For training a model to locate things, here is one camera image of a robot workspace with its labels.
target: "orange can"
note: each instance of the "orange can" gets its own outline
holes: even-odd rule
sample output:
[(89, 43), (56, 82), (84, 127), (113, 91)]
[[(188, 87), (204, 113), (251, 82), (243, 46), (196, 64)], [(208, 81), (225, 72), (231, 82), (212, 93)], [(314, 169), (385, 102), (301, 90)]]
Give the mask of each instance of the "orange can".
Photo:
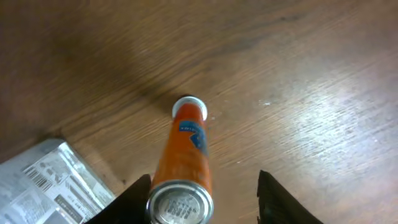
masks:
[(207, 223), (213, 214), (202, 100), (185, 96), (173, 106), (169, 141), (152, 181), (147, 212), (152, 223)]

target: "blue label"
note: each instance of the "blue label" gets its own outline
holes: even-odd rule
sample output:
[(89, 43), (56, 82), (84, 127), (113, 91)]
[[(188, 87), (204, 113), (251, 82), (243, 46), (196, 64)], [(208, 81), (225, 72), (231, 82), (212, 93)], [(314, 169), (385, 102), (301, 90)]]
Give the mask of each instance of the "blue label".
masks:
[(181, 121), (179, 126), (179, 131), (190, 132), (191, 142), (193, 145), (199, 149), (202, 153), (207, 155), (206, 150), (206, 136), (204, 130), (193, 121)]

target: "orange cylinder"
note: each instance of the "orange cylinder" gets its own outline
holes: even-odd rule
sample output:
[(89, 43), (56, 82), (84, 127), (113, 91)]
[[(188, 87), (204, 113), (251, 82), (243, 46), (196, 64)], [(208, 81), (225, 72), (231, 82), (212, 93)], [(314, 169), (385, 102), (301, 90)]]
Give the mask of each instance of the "orange cylinder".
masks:
[(205, 120), (207, 108), (185, 96), (152, 181), (147, 209), (153, 223), (206, 223), (213, 213)]

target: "black object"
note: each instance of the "black object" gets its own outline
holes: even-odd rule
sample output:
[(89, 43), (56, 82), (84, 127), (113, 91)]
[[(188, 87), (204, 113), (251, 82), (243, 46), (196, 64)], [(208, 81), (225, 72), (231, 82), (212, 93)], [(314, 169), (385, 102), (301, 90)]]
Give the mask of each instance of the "black object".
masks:
[(263, 170), (260, 171), (257, 197), (260, 209), (258, 224), (322, 224)]
[(150, 175), (143, 175), (87, 224), (150, 223), (146, 220), (150, 184)]
[[(149, 224), (146, 203), (150, 184), (149, 174), (143, 175), (87, 224)], [(258, 224), (322, 224), (268, 172), (260, 171), (257, 197)]]

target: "can top rim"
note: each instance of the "can top rim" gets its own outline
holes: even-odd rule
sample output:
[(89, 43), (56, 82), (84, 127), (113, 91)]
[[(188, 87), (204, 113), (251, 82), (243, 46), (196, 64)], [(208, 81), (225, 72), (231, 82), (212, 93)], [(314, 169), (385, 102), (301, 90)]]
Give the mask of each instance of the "can top rim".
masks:
[(172, 110), (173, 119), (177, 115), (177, 111), (185, 103), (193, 103), (195, 105), (198, 105), (200, 107), (203, 120), (206, 121), (206, 119), (207, 119), (207, 107), (206, 107), (206, 104), (201, 99), (199, 99), (199, 98), (197, 98), (195, 96), (184, 96), (184, 97), (181, 97), (179, 100), (177, 100), (177, 102), (174, 103), (173, 110)]

